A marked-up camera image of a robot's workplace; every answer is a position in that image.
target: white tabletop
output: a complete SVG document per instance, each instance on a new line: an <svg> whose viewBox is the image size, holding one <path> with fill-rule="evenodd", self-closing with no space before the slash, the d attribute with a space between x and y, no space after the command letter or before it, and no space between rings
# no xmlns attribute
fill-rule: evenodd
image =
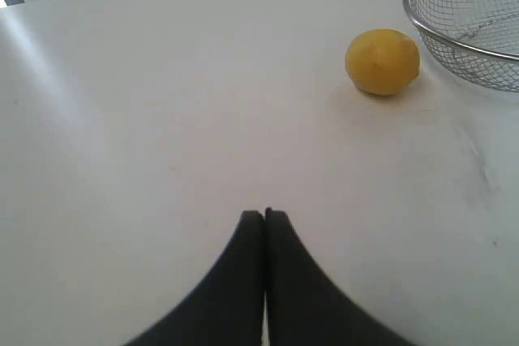
<svg viewBox="0 0 519 346"><path fill-rule="evenodd" d="M422 345L519 337L519 98L345 76L401 0L47 0L0 11L2 344L114 346L240 212L287 211L343 291Z"/></svg>

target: wire mesh basket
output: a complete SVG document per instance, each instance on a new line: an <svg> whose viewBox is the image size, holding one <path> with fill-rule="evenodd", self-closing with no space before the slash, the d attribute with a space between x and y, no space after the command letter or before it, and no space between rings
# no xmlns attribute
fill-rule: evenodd
<svg viewBox="0 0 519 346"><path fill-rule="evenodd" d="M452 73L519 92L519 0L404 0L404 8Z"/></svg>

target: lemon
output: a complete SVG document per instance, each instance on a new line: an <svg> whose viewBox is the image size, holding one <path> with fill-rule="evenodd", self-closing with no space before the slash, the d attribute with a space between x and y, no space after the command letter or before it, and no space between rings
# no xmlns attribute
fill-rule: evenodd
<svg viewBox="0 0 519 346"><path fill-rule="evenodd" d="M418 77L420 53L414 41L401 32L371 30L351 42L345 64L357 88L390 96Z"/></svg>

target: yellow lemon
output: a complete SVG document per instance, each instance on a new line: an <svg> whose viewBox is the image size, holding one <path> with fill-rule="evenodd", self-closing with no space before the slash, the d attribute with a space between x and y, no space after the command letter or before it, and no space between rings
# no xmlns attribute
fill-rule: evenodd
<svg viewBox="0 0 519 346"><path fill-rule="evenodd" d="M389 96L418 76L420 53L414 41L401 32L371 30L351 42L345 64L357 88Z"/></svg>

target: metal mesh strainer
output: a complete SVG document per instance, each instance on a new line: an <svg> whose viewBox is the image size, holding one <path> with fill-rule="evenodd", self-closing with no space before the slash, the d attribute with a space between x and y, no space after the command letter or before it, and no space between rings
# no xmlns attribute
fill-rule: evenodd
<svg viewBox="0 0 519 346"><path fill-rule="evenodd" d="M404 8L452 73L519 92L519 0L404 0Z"/></svg>

